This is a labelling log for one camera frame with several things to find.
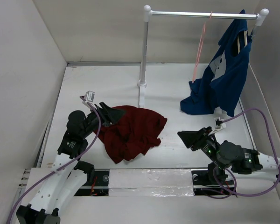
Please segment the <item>pink wire hanger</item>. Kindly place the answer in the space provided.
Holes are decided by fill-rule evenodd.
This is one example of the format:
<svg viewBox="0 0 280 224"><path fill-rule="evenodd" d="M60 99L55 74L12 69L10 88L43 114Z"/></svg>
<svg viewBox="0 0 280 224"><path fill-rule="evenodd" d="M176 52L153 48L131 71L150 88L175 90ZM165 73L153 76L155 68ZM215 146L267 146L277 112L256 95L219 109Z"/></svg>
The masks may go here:
<svg viewBox="0 0 280 224"><path fill-rule="evenodd" d="M197 67L198 67L198 64L200 61L200 56L201 56L205 32L206 32L206 24L207 24L207 22L205 22L203 24L202 33L201 33L200 40L199 40L198 50L197 50L197 54L196 54L196 61L195 61L195 66L194 66L194 71L193 71L193 77L192 77L192 83L194 83L196 80Z"/></svg>

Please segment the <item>dark red t-shirt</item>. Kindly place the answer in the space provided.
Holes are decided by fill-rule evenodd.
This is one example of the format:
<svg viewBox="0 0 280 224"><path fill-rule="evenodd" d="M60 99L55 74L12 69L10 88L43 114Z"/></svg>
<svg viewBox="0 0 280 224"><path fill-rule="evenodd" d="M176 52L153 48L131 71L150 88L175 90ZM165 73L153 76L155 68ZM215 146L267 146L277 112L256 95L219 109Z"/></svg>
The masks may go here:
<svg viewBox="0 0 280 224"><path fill-rule="evenodd" d="M139 154L145 155L149 149L160 145L158 136L167 118L155 111L130 105L116 106L114 109L126 113L115 125L101 127L98 136L114 163L133 160Z"/></svg>

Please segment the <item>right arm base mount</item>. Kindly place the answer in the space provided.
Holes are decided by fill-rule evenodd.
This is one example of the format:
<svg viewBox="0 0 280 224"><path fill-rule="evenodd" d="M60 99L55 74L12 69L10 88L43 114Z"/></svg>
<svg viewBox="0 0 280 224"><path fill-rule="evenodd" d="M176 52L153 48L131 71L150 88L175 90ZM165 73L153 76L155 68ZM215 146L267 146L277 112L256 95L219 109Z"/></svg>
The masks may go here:
<svg viewBox="0 0 280 224"><path fill-rule="evenodd" d="M209 174L207 169L191 170L194 196L208 196L210 198L226 198L230 195L228 191L223 189L214 179L212 174ZM225 173L218 175L217 178L230 191L236 192L233 179Z"/></svg>

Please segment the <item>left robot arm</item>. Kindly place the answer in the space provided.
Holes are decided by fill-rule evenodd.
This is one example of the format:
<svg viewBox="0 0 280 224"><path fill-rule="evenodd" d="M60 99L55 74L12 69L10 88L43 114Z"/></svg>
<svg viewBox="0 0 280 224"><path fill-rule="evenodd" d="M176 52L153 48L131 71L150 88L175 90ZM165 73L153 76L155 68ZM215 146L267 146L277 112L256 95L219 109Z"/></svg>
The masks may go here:
<svg viewBox="0 0 280 224"><path fill-rule="evenodd" d="M91 147L87 137L102 127L119 122L125 111L114 109L101 102L90 105L91 113L73 111L68 116L67 130L57 150L55 161L48 175L28 205L19 206L16 216L21 224L58 224L60 213L83 185L90 185L95 178L94 165L81 161Z"/></svg>

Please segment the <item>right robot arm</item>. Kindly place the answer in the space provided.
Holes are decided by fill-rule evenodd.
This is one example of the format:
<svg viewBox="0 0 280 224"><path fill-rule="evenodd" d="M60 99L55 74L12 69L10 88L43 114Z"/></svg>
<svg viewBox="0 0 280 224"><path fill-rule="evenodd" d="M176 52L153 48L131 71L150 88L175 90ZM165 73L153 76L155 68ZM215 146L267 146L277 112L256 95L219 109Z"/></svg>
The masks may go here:
<svg viewBox="0 0 280 224"><path fill-rule="evenodd" d="M229 169L236 178L272 182L278 178L277 163L272 156L235 145L227 140L220 144L212 133L211 127L199 131L180 131L177 135L186 148L193 152L201 150L211 160L207 168L192 171L195 185L215 186L219 181L233 183L232 176L226 174L226 169Z"/></svg>

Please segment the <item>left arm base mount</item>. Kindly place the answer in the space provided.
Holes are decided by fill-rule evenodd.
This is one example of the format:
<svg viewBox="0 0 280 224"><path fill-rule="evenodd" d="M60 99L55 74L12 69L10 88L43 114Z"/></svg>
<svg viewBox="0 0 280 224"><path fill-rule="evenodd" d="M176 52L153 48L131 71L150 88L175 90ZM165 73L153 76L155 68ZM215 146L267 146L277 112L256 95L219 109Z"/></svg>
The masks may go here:
<svg viewBox="0 0 280 224"><path fill-rule="evenodd" d="M75 196L109 196L110 170L95 170L94 177L85 183Z"/></svg>

